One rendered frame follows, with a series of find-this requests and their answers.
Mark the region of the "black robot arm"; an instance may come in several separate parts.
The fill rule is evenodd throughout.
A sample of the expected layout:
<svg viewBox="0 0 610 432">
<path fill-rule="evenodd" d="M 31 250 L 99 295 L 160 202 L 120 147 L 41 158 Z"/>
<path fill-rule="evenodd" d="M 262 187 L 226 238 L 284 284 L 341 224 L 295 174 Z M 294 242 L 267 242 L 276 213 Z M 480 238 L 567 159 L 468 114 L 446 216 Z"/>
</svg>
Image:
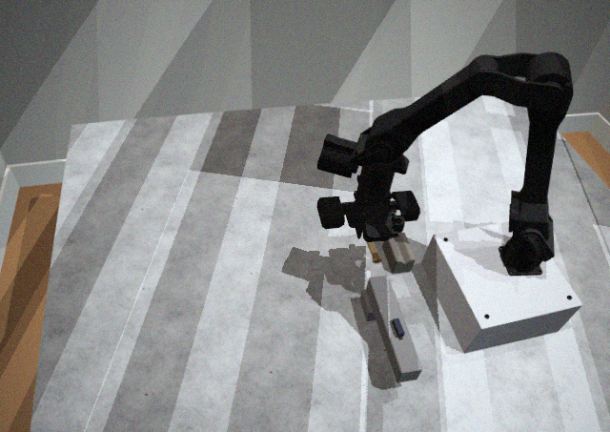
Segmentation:
<svg viewBox="0 0 610 432">
<path fill-rule="evenodd" d="M 571 68 L 563 55 L 548 51 L 479 55 L 413 104 L 378 116 L 358 142 L 327 134 L 317 169 L 351 178 L 362 166 L 362 186 L 385 192 L 395 173 L 406 175 L 409 159 L 403 153 L 414 140 L 482 95 L 527 107 L 523 185 L 520 192 L 511 191 L 509 207 L 508 232 L 513 235 L 498 249 L 508 275 L 542 275 L 542 261 L 555 256 L 548 192 L 557 130 L 573 97 Z M 391 212 L 390 203 L 390 199 L 378 204 L 365 200 L 358 206 L 365 241 L 387 241 L 404 231 L 404 216 Z"/>
</svg>

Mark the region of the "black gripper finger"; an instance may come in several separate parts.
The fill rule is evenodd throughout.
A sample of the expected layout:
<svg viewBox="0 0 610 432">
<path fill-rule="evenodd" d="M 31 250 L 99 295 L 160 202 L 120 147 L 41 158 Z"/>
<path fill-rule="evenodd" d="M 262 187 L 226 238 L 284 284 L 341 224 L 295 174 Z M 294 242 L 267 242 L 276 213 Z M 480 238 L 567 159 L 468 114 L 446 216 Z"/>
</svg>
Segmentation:
<svg viewBox="0 0 610 432">
<path fill-rule="evenodd" d="M 346 215 L 346 217 L 347 217 L 347 215 Z M 362 236 L 362 224 L 361 223 L 350 224 L 348 217 L 347 217 L 347 221 L 351 228 L 356 228 L 357 238 L 360 239 Z"/>
</svg>

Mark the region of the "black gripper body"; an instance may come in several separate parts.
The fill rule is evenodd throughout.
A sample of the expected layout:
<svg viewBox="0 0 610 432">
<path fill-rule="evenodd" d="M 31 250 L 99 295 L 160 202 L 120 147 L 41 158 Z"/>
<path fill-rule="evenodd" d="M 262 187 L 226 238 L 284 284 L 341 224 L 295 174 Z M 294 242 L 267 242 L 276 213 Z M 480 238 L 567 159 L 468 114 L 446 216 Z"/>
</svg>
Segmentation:
<svg viewBox="0 0 610 432">
<path fill-rule="evenodd" d="M 357 219 L 356 211 L 358 206 L 365 200 L 372 200 L 373 204 L 378 204 L 383 199 L 394 199 L 391 201 L 391 212 L 400 210 L 401 215 L 406 221 L 416 221 L 420 214 L 420 209 L 411 191 L 392 192 L 391 188 L 385 192 L 372 192 L 367 190 L 360 183 L 360 175 L 357 175 L 357 191 L 354 191 L 355 201 L 340 202 L 339 196 L 321 197 L 317 201 L 317 210 L 321 225 L 324 229 L 340 228 L 345 223 L 347 215 L 350 224 L 361 223 Z"/>
</svg>

